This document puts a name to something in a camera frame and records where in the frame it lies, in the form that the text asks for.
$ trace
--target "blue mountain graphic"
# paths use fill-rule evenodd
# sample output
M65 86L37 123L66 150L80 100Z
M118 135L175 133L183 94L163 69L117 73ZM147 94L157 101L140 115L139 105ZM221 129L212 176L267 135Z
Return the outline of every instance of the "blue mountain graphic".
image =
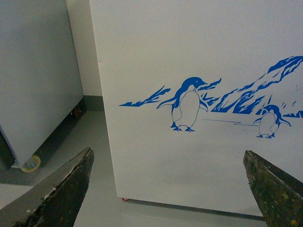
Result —
M283 116L303 117L303 96L298 87L303 80L302 68L299 67L302 62L303 56L292 56L279 61L253 83L223 95L212 112L261 114L261 107L274 104L283 109ZM277 97L281 94L277 90L286 90L291 100L279 103Z

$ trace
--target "penguin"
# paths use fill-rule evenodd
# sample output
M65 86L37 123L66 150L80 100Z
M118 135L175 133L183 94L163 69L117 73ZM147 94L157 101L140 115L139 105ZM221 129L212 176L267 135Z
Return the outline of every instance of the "penguin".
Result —
M254 124L259 122L259 136L257 137L265 137L268 139L275 137L275 132L282 123L291 127L291 124L282 118L280 109L276 105L267 105L262 109L264 109L266 113L254 121Z
M165 105L171 105L172 126L176 131L182 131L180 126L185 126L188 132L196 121L199 108L208 112L208 106L200 99L199 94L196 92L199 86L205 85L199 77L190 77L186 79L182 86L177 90L175 96L160 103L157 109Z

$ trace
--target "caster wheel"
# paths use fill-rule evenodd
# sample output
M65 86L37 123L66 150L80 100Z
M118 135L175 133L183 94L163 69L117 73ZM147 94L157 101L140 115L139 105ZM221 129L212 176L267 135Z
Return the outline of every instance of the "caster wheel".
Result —
M25 173L32 173L34 172L36 169L39 168L40 164L41 164L41 159L39 158L39 156L37 155L33 155L32 156L33 161L35 162L36 166L33 168L21 168L21 170Z

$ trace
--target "gray floor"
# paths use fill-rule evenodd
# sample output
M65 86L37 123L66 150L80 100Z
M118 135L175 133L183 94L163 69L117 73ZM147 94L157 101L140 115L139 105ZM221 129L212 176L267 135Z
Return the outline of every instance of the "gray floor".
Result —
M266 223L237 215L122 201L116 196L113 167L104 112L86 112L78 121L67 118L37 151L41 167L25 174L10 169L0 174L0 208L30 190L86 147L95 162L89 189L75 227L266 227Z

